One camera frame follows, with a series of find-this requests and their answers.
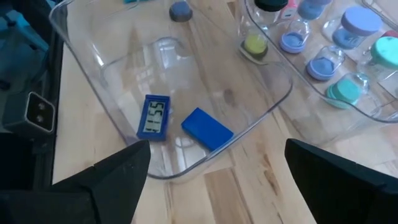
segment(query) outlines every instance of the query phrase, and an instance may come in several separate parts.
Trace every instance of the blue timer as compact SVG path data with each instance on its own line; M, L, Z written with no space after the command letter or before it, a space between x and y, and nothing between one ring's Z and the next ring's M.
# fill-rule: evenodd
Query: blue timer
M170 97L146 95L137 137L151 141L166 140Z

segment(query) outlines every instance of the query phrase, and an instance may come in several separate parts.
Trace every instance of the wooden surface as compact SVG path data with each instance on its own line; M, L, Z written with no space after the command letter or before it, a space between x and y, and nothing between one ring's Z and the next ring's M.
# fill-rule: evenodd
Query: wooden surface
M214 0L211 7L227 7ZM228 153L194 179L147 179L133 223L315 223L284 159L291 136L276 109ZM337 142L325 150L398 177L398 127ZM53 182L124 147L75 59L65 47Z

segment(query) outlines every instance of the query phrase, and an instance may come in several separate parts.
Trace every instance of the black object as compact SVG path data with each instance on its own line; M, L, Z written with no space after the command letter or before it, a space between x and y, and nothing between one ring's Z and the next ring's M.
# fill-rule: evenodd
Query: black object
M288 0L254 0L257 7L267 12L280 11L288 2Z
M0 90L7 91L11 88L11 83L5 80L0 80Z
M13 9L21 13L30 26L50 44L52 41L52 26L49 21L51 7L46 0L1 0L9 2Z
M55 107L34 92L21 92L7 97L2 125L8 131L27 139L51 134Z
M0 133L0 190L30 190L34 178L31 141Z
M295 139L285 158L318 224L398 223L398 179Z
M0 223L130 224L149 160L149 142L140 141L45 192L0 192Z

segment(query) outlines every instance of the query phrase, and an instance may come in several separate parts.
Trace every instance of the plastic container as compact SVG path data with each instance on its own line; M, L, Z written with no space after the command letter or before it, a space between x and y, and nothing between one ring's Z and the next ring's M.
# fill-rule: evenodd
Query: plastic container
M331 99L357 105L359 99L369 92L369 78L363 73L348 73L338 82L330 85L325 95ZM349 109L349 105L338 101L327 101L332 106L340 109Z
M324 47L307 63L307 73L319 81L328 81L345 61L344 52L334 45Z
M398 23L398 16L396 7L392 7L392 1L390 0L357 0L362 5L372 9L374 12L378 13L385 23L389 27L393 27L396 30L396 24Z
M351 50L381 27L381 18L375 12L360 6L351 7L344 12L341 25L333 32L332 39L338 47Z
M326 39L322 35L310 35L305 50L300 54L292 55L280 51L286 59L286 66L294 67L295 72L292 76L294 88L279 108L283 120L286 122L286 129L297 139L327 147L339 139L349 138L369 128L398 123L398 100L396 98L398 73L383 82L368 77L370 79L369 91L366 94L363 93L355 105L326 95L331 84L336 83L347 73L356 73L356 62L363 56L363 52L383 33L391 29L395 30L395 25L390 26L389 23L383 21L382 29L379 32L369 36L357 49L346 51L344 63L335 70L328 82L320 82L307 74L309 61L317 57L317 52L330 45L332 33L340 26L341 15L349 7L362 6L358 4L359 2L361 1L333 0L323 15L311 23L312 32L320 34L323 30L322 24L333 21L327 26L328 28L334 27L328 29L330 39ZM269 48L273 45L279 46L280 37L286 32L288 24L289 22L281 23L268 30L266 34L269 38ZM338 51L329 49L325 55L331 52ZM332 54L332 58L340 58L337 61L341 63L343 55L342 49L340 49L338 54ZM346 105L346 109L335 107L330 102Z
M303 0L298 5L297 13L306 21L318 19L331 0Z
M398 70L398 38L381 37L358 62L358 72L384 80Z
M268 48L266 57L272 60L264 66L242 55L236 45L241 36L226 8L187 1L192 18L175 22L170 18L173 3L69 0L50 14L127 145L138 141L146 95L170 97L166 141L150 141L149 176L156 179L202 171L264 119L292 87L292 71L274 47ZM245 13L237 20L247 19ZM226 126L233 137L212 152L199 144L181 127L195 108Z
M261 29L267 30L269 26L275 24L279 17L280 11L288 5L288 0L254 0L251 2L252 18Z

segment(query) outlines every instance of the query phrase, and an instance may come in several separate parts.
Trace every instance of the clear plastic bin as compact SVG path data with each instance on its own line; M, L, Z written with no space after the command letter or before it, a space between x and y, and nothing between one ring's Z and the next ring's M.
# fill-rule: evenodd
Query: clear plastic bin
M247 7L252 7L248 0L242 1L246 2ZM330 41L320 35L323 25L334 19L338 21L336 27L339 26L338 18L342 13L351 6L359 5L362 5L360 1L333 0L325 13L318 20L311 22L313 34L318 35L310 35L302 53L292 55L280 49L288 64L295 68L294 88L290 96L280 105L280 110L291 134L296 138L324 146L334 140L358 134L367 128L398 123L398 100L394 93L398 84L392 81L393 78L397 79L398 75L393 75L384 82L370 80L369 91L361 95L355 105L329 98L325 94L328 87L340 80L343 75L356 73L355 60L361 58L363 52L385 31L392 29L386 21L377 34L368 37L357 49L347 52L348 57L329 81L319 82L306 73L306 64L322 48L330 45ZM280 37L286 32L288 24L288 22L280 23L268 30L266 34L269 38L269 47L279 45ZM332 106L331 102L345 105L346 109Z
M188 1L193 17L174 22L169 17L172 2L136 6L120 0L68 0L50 14L126 144L138 141L146 95L170 97L167 140L150 142L149 175L156 179L173 179L208 166L264 119L292 87L292 71L274 47L268 48L265 58L270 60L263 66L241 53L236 45L241 36L226 4ZM234 133L213 152L181 127L197 107Z

